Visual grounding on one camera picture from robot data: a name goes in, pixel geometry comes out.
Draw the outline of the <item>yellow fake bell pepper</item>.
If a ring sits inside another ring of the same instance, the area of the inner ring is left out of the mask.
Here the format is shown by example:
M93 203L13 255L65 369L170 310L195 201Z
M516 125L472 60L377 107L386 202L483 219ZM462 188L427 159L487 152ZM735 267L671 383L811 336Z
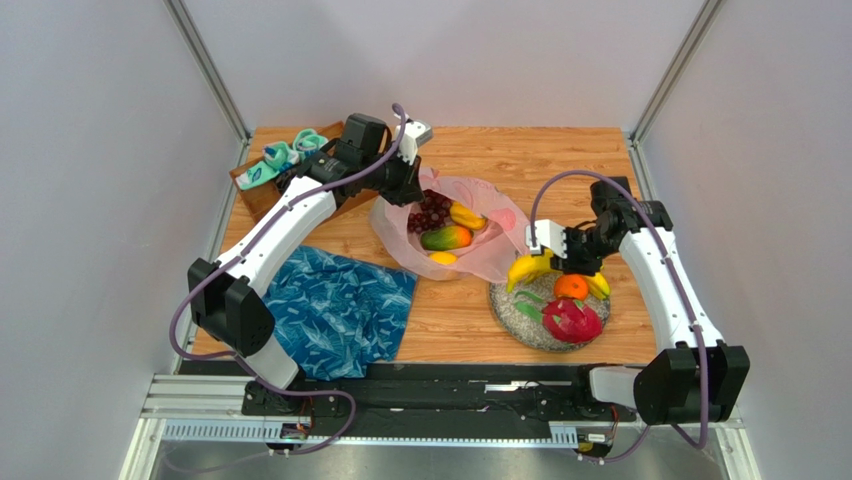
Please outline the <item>yellow fake bell pepper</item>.
M475 214L472 210L465 207L460 202L453 202L450 210L451 220L462 227L470 230L479 231L486 227L487 219Z

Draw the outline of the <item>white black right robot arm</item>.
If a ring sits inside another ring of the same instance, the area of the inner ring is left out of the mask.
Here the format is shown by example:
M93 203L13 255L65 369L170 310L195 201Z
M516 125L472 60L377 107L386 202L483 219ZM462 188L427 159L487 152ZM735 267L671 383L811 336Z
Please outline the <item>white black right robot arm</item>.
M632 409L649 425L727 421L750 370L745 348L727 344L703 309L663 204L636 199L624 177L593 177L591 225L533 220L527 244L535 254L552 252L552 267L563 273L595 274L619 255L638 284L658 352L642 368L587 367L589 397Z

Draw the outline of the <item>orange fake tangerine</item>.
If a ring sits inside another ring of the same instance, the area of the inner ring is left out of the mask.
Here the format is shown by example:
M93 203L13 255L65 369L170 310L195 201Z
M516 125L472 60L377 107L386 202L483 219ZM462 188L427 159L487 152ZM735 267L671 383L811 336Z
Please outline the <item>orange fake tangerine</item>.
M589 286L585 277L579 274L562 275L553 285L553 296L556 299L584 301L588 297L589 292Z

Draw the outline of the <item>yellow fake banana bunch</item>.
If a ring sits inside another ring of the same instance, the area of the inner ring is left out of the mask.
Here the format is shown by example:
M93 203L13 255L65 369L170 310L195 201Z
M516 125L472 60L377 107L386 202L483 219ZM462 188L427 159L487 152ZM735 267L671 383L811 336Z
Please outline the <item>yellow fake banana bunch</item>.
M582 275L582 278L587 285L589 293L595 298L601 301L610 298L611 287L602 272L597 272L592 276Z

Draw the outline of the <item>pink translucent plastic bag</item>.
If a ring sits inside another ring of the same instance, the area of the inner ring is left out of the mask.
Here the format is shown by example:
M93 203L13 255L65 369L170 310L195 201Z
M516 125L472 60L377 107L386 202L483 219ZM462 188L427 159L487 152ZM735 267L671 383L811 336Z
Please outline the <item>pink translucent plastic bag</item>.
M425 168L419 181L423 200L398 207L378 199L372 207L370 225L389 255L436 281L473 275L506 282L513 261L529 252L527 215L485 180Z

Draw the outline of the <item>pink fake dragon fruit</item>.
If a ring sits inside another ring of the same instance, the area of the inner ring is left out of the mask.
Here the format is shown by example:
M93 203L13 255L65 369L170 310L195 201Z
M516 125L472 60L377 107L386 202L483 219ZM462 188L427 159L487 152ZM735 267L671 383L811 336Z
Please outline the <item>pink fake dragon fruit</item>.
M522 292L514 308L537 322L555 340L567 344L585 344L603 332L603 321L597 312L583 301L556 299L545 302L542 298Z

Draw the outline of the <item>green orange fake mango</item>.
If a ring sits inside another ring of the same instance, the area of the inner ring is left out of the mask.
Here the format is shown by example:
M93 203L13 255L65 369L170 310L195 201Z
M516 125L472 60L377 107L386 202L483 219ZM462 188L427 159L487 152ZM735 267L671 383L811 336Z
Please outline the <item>green orange fake mango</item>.
M445 226L431 230L420 236L423 249L429 251L450 251L466 248L472 244L473 232L459 225Z

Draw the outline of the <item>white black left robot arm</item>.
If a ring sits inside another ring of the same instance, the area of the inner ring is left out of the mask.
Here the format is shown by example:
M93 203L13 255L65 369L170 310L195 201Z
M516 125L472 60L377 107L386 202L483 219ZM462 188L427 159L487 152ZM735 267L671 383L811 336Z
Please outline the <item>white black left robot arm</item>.
M305 238L363 190L405 206L423 200L420 148L433 137L427 123L393 107L394 129L352 114L339 137L294 169L281 198L236 246L188 269L188 296L176 313L227 347L267 389L281 392L299 367L274 337L275 320L262 298L283 263Z

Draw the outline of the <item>single yellow fake banana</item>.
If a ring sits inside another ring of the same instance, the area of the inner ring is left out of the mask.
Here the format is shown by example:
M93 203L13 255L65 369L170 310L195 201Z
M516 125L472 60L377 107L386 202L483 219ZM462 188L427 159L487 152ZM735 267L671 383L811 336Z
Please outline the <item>single yellow fake banana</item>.
M541 255L523 255L518 257L510 266L507 273L506 291L511 293L523 283L529 283L537 278L553 273L551 259L554 254L550 249L544 249Z

